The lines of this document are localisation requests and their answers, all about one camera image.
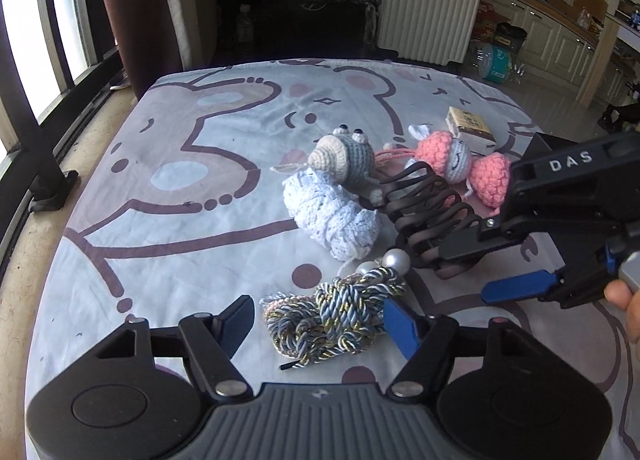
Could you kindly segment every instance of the cardboard box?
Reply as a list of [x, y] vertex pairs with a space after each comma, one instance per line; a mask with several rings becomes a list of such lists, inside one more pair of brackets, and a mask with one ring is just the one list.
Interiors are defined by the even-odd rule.
[[494, 134], [478, 114], [450, 106], [447, 126], [454, 136], [466, 142], [473, 153], [488, 155], [495, 151]]
[[480, 1], [480, 3], [478, 3], [476, 22], [471, 31], [471, 39], [491, 43], [494, 40], [495, 29], [498, 23], [502, 23], [503, 21], [509, 21], [509, 18], [498, 14], [491, 3]]

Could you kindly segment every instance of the gray crocheted mouse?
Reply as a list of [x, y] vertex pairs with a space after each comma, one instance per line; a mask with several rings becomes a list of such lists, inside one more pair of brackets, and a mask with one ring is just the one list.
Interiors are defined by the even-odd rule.
[[[331, 173], [338, 184], [352, 192], [380, 184], [380, 181], [372, 176], [376, 169], [376, 159], [367, 135], [362, 130], [353, 130], [351, 133], [345, 124], [318, 140], [316, 148], [309, 153], [305, 164], [283, 164], [271, 169], [289, 173], [307, 166]], [[373, 205], [381, 205], [380, 189], [373, 190], [369, 200]]]

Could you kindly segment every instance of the braided rope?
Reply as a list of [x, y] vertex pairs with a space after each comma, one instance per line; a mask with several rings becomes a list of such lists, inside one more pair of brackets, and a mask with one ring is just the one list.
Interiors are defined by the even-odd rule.
[[281, 369], [363, 352], [385, 331], [383, 301], [402, 296], [405, 289], [395, 270], [380, 266], [364, 275], [320, 283], [313, 296], [279, 294], [262, 300], [273, 345], [282, 355], [296, 359]]

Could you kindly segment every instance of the human hand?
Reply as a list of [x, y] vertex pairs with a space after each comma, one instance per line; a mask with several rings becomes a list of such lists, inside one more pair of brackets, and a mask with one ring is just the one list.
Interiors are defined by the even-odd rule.
[[634, 295], [622, 280], [614, 280], [604, 289], [607, 300], [621, 310], [626, 310], [626, 332], [629, 342], [636, 345], [636, 357], [640, 360], [640, 292]]

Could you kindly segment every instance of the bed sheet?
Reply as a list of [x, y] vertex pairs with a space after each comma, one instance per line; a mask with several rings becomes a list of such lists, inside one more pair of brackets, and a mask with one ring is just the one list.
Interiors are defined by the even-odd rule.
[[[410, 124], [447, 129], [449, 106], [481, 114], [497, 149], [522, 156], [538, 131], [503, 93], [466, 78], [402, 64], [284, 60], [174, 74], [145, 95], [113, 139], [76, 205], [40, 303], [28, 363], [26, 404], [56, 374], [127, 317], [172, 326], [218, 313], [241, 294], [306, 294], [341, 263], [290, 219], [284, 177], [271, 166], [302, 162], [334, 127], [361, 128], [372, 146], [411, 145]], [[476, 202], [481, 215], [488, 210]], [[394, 241], [386, 220], [374, 255]], [[614, 427], [602, 457], [640, 459], [638, 362], [622, 313], [594, 303], [561, 311], [535, 300], [487, 307], [487, 281], [561, 265], [546, 234], [485, 257], [449, 281], [412, 273], [425, 312], [486, 326], [506, 316], [606, 393]], [[360, 382], [384, 389], [404, 363], [382, 336], [356, 356], [281, 372], [259, 316], [233, 359], [254, 390], [262, 382]], [[184, 375], [179, 360], [158, 366]], [[479, 366], [458, 360], [454, 376]], [[36, 453], [28, 442], [28, 458]]]

